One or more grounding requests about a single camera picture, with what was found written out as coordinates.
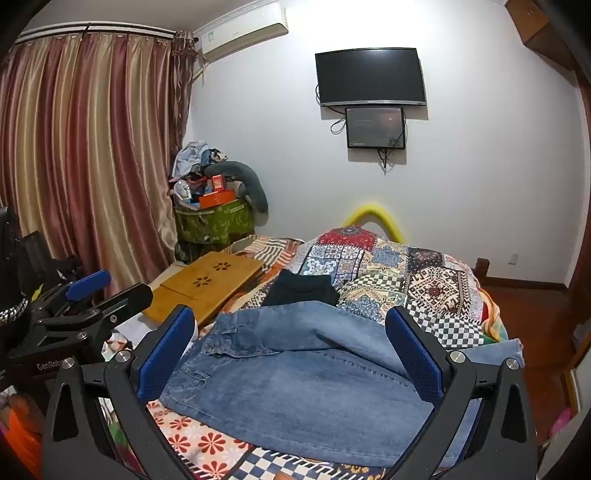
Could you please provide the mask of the blue denim jeans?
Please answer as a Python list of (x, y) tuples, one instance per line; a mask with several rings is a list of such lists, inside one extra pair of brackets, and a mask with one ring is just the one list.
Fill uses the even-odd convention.
[[(459, 350), (474, 363), (523, 358), (517, 341)], [(160, 400), (178, 414), (270, 450), (394, 467), (434, 406), (421, 399), (377, 323), (319, 302), (218, 317), (180, 359)], [(473, 400), (440, 466), (459, 459)]]

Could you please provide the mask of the wooden lap desk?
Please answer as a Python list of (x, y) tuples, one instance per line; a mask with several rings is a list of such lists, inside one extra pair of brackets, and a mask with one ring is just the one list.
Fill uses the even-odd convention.
[(199, 326), (205, 325), (236, 291), (262, 271), (260, 260), (207, 253), (160, 283), (143, 313), (161, 324), (177, 305), (184, 305), (190, 307)]

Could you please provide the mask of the green fabric storage basket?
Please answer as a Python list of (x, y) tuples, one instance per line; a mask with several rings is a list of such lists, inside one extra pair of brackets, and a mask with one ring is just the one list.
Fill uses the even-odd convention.
[(206, 210), (174, 209), (179, 240), (198, 245), (228, 246), (254, 231), (249, 203), (238, 199)]

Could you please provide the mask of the pile of clothes on basket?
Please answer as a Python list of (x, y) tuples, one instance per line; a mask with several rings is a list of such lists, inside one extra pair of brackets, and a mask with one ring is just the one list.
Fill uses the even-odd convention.
[(176, 200), (197, 204), (199, 198), (212, 192), (211, 180), (204, 170), (228, 159), (221, 150), (212, 148), (204, 141), (188, 143), (176, 155), (172, 164), (171, 192)]

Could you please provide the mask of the orange box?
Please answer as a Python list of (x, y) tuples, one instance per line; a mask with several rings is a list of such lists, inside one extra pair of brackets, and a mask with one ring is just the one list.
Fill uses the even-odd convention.
[(199, 209), (211, 209), (235, 201), (235, 191), (226, 189), (200, 196)]

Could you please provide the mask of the striped red gold curtain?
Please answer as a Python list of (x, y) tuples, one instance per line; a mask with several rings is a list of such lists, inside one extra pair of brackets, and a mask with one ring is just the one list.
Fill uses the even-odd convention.
[(13, 46), (1, 63), (1, 202), (51, 253), (150, 282), (177, 241), (168, 180), (186, 127), (194, 43), (111, 32)]

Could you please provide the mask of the grey neck pillow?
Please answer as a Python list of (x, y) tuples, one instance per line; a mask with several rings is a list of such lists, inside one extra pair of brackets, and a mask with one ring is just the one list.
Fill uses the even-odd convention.
[(249, 166), (238, 162), (226, 160), (214, 163), (204, 168), (204, 175), (212, 178), (221, 175), (231, 181), (238, 181), (238, 198), (249, 201), (250, 206), (260, 214), (269, 212), (269, 201), (264, 193), (256, 172)]

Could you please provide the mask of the black folded garment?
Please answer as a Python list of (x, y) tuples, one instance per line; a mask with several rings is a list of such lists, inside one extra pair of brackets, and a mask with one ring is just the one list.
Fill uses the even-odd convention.
[(339, 293), (332, 286), (330, 275), (300, 275), (283, 269), (271, 283), (263, 306), (307, 301), (318, 301), (332, 306), (338, 304)]

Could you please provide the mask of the colourful patchwork quilt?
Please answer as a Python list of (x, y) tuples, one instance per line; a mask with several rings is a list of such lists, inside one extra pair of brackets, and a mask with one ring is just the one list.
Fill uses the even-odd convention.
[[(249, 236), (225, 253), (263, 262), (263, 273), (221, 307), (232, 313), (263, 305), (273, 281), (283, 271), (328, 275), (349, 313), (384, 323), (394, 306), (409, 308), (422, 327), (446, 347), (476, 347), (505, 342), (508, 334), (499, 307), (481, 288), (472, 269), (454, 257), (408, 246), (360, 227), (342, 227), (308, 242)], [(249, 479), (270, 478), (281, 470), (297, 479), (379, 479), (367, 466), (318, 462), (270, 453), (221, 433), (200, 421), (172, 412), (159, 401), (148, 409), (164, 436), (198, 479), (224, 479), (238, 464)]]

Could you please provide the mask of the yellow foam tube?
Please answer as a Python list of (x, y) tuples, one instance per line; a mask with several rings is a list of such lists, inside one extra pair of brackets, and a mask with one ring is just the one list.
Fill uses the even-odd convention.
[(405, 244), (407, 240), (394, 217), (377, 203), (363, 204), (349, 215), (342, 226), (360, 226), (368, 221), (379, 224), (391, 241)]

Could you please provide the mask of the white air conditioner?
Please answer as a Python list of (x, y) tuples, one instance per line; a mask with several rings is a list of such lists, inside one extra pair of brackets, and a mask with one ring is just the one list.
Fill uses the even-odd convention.
[(202, 65), (287, 35), (287, 13), (280, 1), (253, 1), (204, 25), (194, 35)]

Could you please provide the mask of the small black wall screen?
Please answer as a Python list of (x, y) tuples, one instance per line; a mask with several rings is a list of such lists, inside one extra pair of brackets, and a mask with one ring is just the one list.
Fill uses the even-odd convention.
[(345, 114), (349, 149), (406, 149), (406, 116), (401, 107), (348, 107)]

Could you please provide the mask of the black wall television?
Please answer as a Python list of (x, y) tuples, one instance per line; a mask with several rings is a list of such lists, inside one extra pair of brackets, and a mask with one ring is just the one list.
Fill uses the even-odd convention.
[(427, 104), (415, 48), (359, 48), (315, 54), (322, 106)]

